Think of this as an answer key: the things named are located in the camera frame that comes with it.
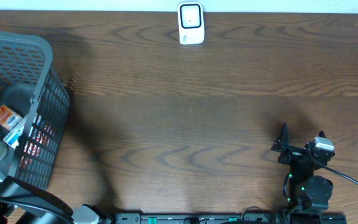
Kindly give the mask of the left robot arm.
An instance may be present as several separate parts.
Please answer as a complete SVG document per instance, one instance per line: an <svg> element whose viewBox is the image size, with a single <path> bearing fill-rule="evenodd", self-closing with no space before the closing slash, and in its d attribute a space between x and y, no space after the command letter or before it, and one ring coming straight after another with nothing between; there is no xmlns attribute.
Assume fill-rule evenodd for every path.
<svg viewBox="0 0 358 224"><path fill-rule="evenodd" d="M89 205L71 209L65 202L40 188L0 171L0 223L17 208L25 211L18 223L109 223Z"/></svg>

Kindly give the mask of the orange small box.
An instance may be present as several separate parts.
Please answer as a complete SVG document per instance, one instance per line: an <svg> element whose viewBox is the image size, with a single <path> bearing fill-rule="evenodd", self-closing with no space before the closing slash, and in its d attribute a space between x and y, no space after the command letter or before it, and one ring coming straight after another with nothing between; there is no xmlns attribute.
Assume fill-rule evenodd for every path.
<svg viewBox="0 0 358 224"><path fill-rule="evenodd" d="M0 106L0 125L11 131L17 124L23 120L23 117L6 105Z"/></svg>

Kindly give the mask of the white blue toothpaste box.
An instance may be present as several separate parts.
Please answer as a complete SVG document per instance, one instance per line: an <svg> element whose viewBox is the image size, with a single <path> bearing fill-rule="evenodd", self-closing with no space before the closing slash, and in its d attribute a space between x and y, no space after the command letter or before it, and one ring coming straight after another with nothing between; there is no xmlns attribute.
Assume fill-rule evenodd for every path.
<svg viewBox="0 0 358 224"><path fill-rule="evenodd" d="M3 141L11 148L15 149L19 145L19 138L22 136L27 116L18 122L13 129L6 135Z"/></svg>

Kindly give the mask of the orange Top chocolate bar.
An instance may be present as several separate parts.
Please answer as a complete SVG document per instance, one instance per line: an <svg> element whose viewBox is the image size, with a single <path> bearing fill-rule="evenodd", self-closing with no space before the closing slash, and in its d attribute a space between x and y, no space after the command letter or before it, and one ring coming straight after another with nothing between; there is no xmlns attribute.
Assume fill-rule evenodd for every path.
<svg viewBox="0 0 358 224"><path fill-rule="evenodd" d="M21 157L20 168L29 169L36 159L52 160L50 150L54 150L55 128L52 123L41 115L35 114L29 131L29 140L26 141Z"/></svg>

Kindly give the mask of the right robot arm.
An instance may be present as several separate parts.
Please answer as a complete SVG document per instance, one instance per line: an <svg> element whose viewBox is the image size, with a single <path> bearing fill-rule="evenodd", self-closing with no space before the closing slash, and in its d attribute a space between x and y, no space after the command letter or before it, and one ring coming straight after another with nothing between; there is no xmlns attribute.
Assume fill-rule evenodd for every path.
<svg viewBox="0 0 358 224"><path fill-rule="evenodd" d="M278 162L290 166L283 194L288 207L279 211L275 223L322 223L322 213L329 207L333 183L314 172L335 156L334 143L323 131L304 147L292 146L287 124L271 148L279 152Z"/></svg>

